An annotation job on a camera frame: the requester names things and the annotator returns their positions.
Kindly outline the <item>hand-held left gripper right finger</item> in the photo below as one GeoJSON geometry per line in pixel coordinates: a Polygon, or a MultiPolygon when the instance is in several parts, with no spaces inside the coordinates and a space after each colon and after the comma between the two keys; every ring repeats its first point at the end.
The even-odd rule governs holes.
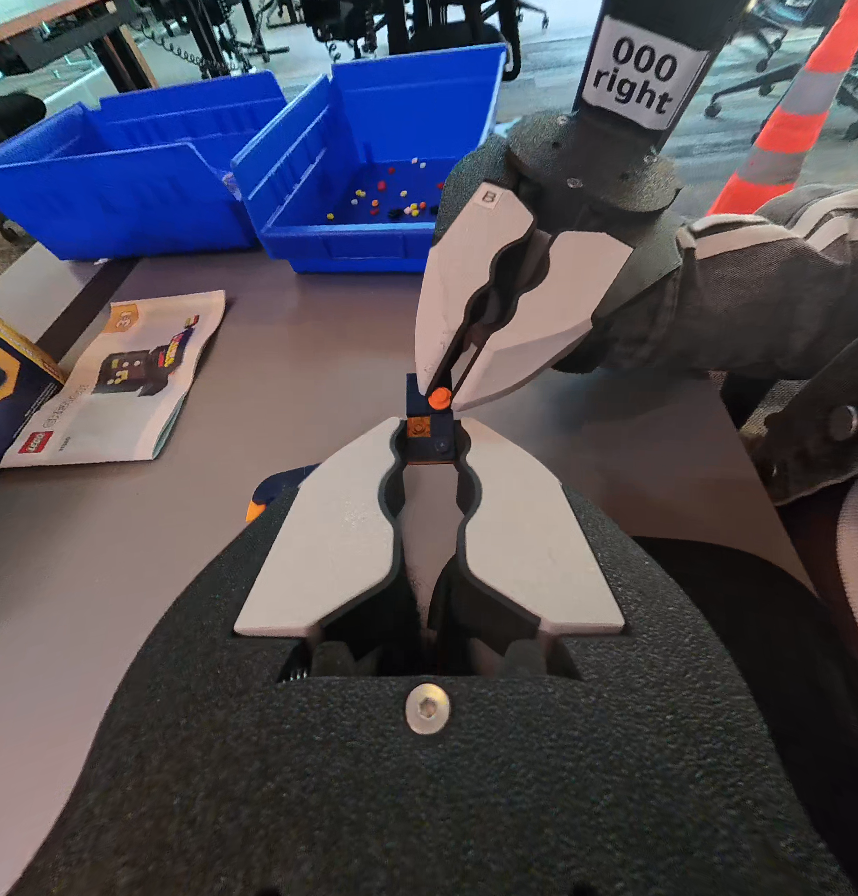
{"type": "Polygon", "coordinates": [[[535,456],[473,418],[456,421],[456,550],[428,624],[446,645],[620,635],[625,618],[565,488],[535,456]]]}

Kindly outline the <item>row of black office chairs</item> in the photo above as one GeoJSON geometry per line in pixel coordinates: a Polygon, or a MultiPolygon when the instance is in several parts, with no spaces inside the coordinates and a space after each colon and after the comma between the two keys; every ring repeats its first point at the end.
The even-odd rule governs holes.
{"type": "Polygon", "coordinates": [[[390,55],[502,44],[504,80],[520,73],[520,27],[526,13],[550,27],[533,2],[132,2],[132,29],[146,41],[194,66],[207,80],[253,73],[292,47],[274,44],[274,32],[308,32],[339,63],[373,59],[386,41],[390,55]]]}

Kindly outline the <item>single black office chair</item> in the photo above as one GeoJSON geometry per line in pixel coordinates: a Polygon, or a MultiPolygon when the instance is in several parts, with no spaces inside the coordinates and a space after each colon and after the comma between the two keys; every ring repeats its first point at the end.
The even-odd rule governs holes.
{"type": "Polygon", "coordinates": [[[18,92],[0,97],[0,144],[42,121],[45,103],[33,95],[18,92]]]}

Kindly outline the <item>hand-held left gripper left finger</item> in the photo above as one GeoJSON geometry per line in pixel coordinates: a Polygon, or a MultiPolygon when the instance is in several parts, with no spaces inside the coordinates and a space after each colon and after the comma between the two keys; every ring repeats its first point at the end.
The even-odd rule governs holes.
{"type": "Polygon", "coordinates": [[[300,484],[233,633],[340,642],[354,659],[418,659],[421,621],[405,570],[406,425],[389,418],[300,484]]]}

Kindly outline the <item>blue yellow toy set box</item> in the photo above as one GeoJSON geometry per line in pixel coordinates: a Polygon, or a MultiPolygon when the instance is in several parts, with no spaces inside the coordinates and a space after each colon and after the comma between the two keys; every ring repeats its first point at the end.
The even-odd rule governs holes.
{"type": "Polygon", "coordinates": [[[65,381],[55,361],[0,319],[0,462],[28,420],[65,381]]]}

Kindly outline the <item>loose small coloured bricks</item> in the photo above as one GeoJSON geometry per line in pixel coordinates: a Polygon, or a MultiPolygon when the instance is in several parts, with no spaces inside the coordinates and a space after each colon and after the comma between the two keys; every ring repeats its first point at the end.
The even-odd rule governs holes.
{"type": "Polygon", "coordinates": [[[422,157],[360,165],[339,195],[325,201],[317,221],[329,226],[434,222],[454,159],[422,157]]]}

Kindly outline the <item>black quilted pad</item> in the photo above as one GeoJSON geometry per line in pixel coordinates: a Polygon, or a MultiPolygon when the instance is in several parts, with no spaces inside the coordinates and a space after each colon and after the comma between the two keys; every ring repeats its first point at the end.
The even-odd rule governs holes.
{"type": "Polygon", "coordinates": [[[822,602],[732,547],[638,537],[725,645],[813,827],[858,890],[858,664],[822,602]]]}

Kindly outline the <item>dark blue brick plate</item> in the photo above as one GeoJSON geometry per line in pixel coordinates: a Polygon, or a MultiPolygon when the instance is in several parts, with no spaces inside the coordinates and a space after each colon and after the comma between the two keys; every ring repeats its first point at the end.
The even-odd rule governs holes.
{"type": "Polygon", "coordinates": [[[452,391],[450,409],[444,412],[430,408],[426,398],[434,389],[423,394],[417,378],[416,373],[409,373],[405,384],[405,461],[411,465],[453,463],[457,458],[457,430],[450,376],[443,377],[440,385],[452,391]]]}

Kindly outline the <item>dark blue brick game console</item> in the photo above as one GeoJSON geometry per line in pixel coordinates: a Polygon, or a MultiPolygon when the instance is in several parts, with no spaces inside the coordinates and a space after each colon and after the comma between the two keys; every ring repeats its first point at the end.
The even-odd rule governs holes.
{"type": "Polygon", "coordinates": [[[263,479],[255,488],[246,509],[245,521],[254,522],[287,489],[297,489],[320,466],[319,463],[288,469],[263,479]]]}

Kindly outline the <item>orange traffic cone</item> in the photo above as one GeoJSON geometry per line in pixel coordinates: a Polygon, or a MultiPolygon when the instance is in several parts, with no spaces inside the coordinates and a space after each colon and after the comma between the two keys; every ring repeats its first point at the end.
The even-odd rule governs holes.
{"type": "Polygon", "coordinates": [[[707,215],[751,214],[793,189],[857,53],[858,1],[847,1],[707,215]]]}

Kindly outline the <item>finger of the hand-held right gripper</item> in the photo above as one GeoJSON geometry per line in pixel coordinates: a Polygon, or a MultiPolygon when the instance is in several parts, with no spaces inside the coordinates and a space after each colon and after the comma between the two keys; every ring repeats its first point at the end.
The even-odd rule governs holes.
{"type": "Polygon", "coordinates": [[[476,353],[453,399],[473,409],[521,388],[590,332],[593,312],[634,248],[603,232],[564,231],[550,243],[544,279],[476,353]]]}
{"type": "Polygon", "coordinates": [[[510,189],[480,183],[428,253],[414,325],[420,392],[432,392],[460,354],[475,301],[505,252],[524,246],[535,216],[510,189]]]}

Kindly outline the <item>long wooden table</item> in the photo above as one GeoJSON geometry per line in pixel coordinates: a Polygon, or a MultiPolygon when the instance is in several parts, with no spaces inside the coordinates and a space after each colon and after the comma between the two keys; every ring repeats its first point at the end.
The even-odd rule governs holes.
{"type": "Polygon", "coordinates": [[[0,2],[0,74],[35,73],[88,49],[119,93],[157,86],[130,32],[131,1],[0,2]]]}

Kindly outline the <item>small blue plastic bin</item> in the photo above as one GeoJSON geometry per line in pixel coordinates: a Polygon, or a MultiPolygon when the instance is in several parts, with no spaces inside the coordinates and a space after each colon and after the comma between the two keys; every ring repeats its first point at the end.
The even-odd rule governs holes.
{"type": "Polygon", "coordinates": [[[364,163],[458,163],[481,146],[505,56],[489,44],[351,61],[308,86],[232,162],[267,254],[296,273],[422,273],[435,222],[329,226],[318,214],[364,163]]]}

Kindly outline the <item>white instruction booklet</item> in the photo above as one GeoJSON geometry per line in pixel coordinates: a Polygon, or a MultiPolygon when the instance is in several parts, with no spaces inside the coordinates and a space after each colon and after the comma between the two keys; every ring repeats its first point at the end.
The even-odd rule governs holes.
{"type": "Polygon", "coordinates": [[[0,468],[154,460],[225,310],[222,289],[111,303],[103,330],[0,468]]]}

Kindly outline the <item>large blue plastic bin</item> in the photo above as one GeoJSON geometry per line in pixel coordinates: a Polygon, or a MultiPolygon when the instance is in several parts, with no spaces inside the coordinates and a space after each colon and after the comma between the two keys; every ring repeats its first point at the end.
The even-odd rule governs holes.
{"type": "Polygon", "coordinates": [[[0,144],[0,211],[63,261],[253,248],[232,162],[285,106],[270,71],[76,103],[0,144]]]}

